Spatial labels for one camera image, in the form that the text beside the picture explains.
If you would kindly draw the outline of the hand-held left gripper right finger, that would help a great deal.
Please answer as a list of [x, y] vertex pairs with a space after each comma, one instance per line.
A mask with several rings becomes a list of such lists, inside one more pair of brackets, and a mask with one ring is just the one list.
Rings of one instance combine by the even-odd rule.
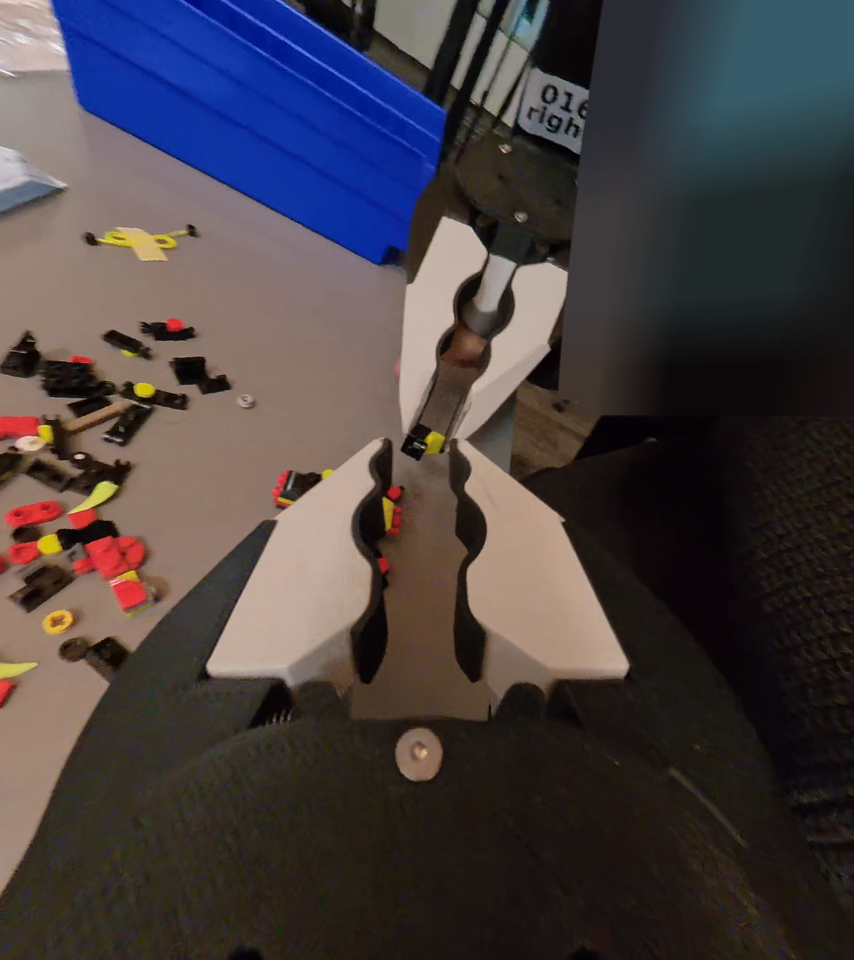
[[559, 681], [622, 681], [629, 662], [563, 517], [467, 441], [449, 450], [457, 499], [454, 646], [492, 694]]

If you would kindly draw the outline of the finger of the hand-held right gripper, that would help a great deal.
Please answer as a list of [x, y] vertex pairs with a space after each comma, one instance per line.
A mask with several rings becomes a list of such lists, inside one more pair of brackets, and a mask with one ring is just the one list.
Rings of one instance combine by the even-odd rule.
[[461, 288], [487, 260], [481, 240], [466, 222], [442, 217], [406, 289], [400, 350], [399, 405], [406, 433], [429, 426], [446, 440], [467, 440], [489, 418], [474, 414], [474, 385], [486, 374], [489, 354], [473, 369], [443, 366], [447, 335], [457, 324]]
[[520, 267], [510, 284], [513, 313], [490, 346], [488, 363], [473, 383], [457, 425], [468, 440], [484, 426], [546, 356], [564, 306], [567, 272], [555, 264]]

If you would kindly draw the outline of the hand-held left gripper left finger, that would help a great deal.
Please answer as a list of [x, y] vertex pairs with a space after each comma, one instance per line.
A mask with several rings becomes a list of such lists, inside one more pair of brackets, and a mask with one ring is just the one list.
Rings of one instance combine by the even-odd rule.
[[392, 467], [391, 440], [375, 438], [282, 511], [207, 661], [212, 678], [372, 682], [387, 647]]

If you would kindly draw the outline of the black red yellow lego car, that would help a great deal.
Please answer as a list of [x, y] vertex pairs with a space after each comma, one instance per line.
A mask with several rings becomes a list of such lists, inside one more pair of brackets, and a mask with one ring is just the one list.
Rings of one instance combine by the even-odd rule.
[[[273, 503], [279, 510], [289, 509], [294, 503], [313, 490], [323, 480], [332, 476], [334, 469], [325, 469], [321, 472], [298, 472], [286, 470], [281, 473], [272, 490]], [[383, 517], [375, 521], [373, 527], [374, 539], [371, 546], [372, 553], [381, 572], [384, 587], [389, 584], [390, 561], [385, 558], [381, 549], [381, 541], [395, 538], [402, 526], [402, 498], [405, 488], [400, 484], [390, 484], [380, 500]]]

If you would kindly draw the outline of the small black yellow lego piece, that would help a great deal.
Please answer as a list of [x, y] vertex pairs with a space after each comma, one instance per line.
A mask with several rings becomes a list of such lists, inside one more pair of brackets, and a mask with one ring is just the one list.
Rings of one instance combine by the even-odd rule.
[[423, 423], [417, 423], [404, 438], [400, 450], [412, 460], [420, 461], [425, 456], [442, 453], [445, 447], [445, 435]]

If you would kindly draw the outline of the pile of loose lego pieces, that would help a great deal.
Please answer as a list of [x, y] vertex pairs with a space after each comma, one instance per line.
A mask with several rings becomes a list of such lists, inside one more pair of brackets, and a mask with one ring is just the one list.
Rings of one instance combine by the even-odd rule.
[[87, 648], [72, 639], [76, 610], [64, 592], [74, 584], [102, 583], [111, 609], [127, 617], [155, 602], [142, 572], [148, 544], [104, 515], [134, 468], [118, 453], [155, 411], [182, 419], [189, 390], [232, 388], [210, 361], [172, 356], [211, 338], [218, 327], [207, 318], [143, 318], [135, 336], [119, 324], [97, 342], [131, 363], [163, 364], [173, 390], [157, 382], [159, 370], [106, 377], [95, 358], [45, 351], [30, 330], [0, 362], [0, 710], [57, 637]]

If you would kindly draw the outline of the person's right hand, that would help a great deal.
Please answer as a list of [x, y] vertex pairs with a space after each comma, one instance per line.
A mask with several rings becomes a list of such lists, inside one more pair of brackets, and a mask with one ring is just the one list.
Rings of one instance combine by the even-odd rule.
[[466, 326], [457, 326], [441, 359], [451, 366], [461, 369], [478, 369], [489, 342]]

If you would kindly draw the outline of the black tripod legs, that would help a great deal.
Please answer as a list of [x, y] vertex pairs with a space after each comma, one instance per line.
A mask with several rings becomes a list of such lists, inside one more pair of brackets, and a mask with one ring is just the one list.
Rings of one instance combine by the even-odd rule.
[[440, 110], [438, 160], [514, 122], [549, 2], [345, 2], [351, 38]]

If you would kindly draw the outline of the person's black knit clothing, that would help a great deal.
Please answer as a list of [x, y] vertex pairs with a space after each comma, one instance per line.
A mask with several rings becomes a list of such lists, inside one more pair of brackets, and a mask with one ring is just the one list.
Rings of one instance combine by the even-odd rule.
[[604, 416], [524, 485], [712, 661], [854, 927], [854, 416]]

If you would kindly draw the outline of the stacked blue plastic bins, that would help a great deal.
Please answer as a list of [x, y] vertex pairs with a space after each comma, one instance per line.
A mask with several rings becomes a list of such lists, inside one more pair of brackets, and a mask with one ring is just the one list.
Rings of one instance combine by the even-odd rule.
[[55, 1], [84, 110], [354, 254], [409, 246], [443, 108], [286, 2]]

